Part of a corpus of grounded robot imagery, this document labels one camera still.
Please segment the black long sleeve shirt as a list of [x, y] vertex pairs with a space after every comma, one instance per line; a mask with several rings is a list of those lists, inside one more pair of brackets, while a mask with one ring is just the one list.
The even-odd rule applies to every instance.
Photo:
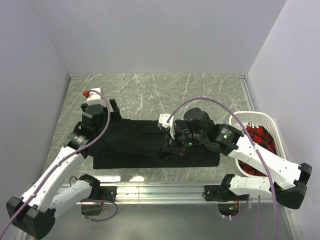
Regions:
[[94, 169], [217, 167], [220, 156], [204, 146], [178, 153], [166, 147], [166, 131], [155, 120], [112, 121], [87, 154]]

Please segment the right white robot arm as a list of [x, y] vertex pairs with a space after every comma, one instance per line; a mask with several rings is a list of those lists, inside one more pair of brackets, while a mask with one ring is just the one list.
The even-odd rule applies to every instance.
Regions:
[[168, 131], [166, 142], [180, 156], [195, 147], [214, 154], [235, 158], [255, 168], [265, 176], [243, 177], [226, 174], [220, 185], [206, 185], [207, 201], [228, 202], [237, 196], [275, 196], [275, 200], [290, 209], [301, 207], [307, 191], [312, 167], [293, 163], [263, 148], [257, 140], [250, 141], [242, 131], [229, 124], [215, 124], [209, 115], [195, 107], [182, 120], [162, 113], [158, 127]]

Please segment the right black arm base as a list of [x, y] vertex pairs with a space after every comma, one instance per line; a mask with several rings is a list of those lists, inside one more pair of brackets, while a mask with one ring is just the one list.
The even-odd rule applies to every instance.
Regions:
[[226, 197], [220, 185], [205, 185], [202, 197], [207, 201], [224, 202]]

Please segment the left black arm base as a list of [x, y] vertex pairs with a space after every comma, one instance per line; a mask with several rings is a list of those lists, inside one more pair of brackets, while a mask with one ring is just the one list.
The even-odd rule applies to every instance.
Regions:
[[117, 187], [112, 186], [101, 186], [99, 190], [99, 196], [101, 200], [114, 202], [117, 196]]

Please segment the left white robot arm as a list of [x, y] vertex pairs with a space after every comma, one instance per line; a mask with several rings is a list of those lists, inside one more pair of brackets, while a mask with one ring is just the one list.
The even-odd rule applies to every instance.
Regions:
[[113, 194], [108, 196], [102, 190], [100, 181], [88, 174], [82, 175], [75, 184], [58, 193], [64, 179], [78, 164], [87, 156], [96, 157], [102, 150], [102, 137], [112, 116], [121, 116], [114, 99], [105, 101], [104, 105], [87, 105], [85, 112], [102, 114], [104, 128], [100, 134], [95, 134], [94, 129], [89, 133], [72, 132], [66, 145], [39, 180], [21, 197], [13, 196], [6, 203], [10, 217], [8, 224], [37, 240], [43, 239], [53, 228], [56, 219], [78, 202], [115, 202], [116, 190], [113, 189]]

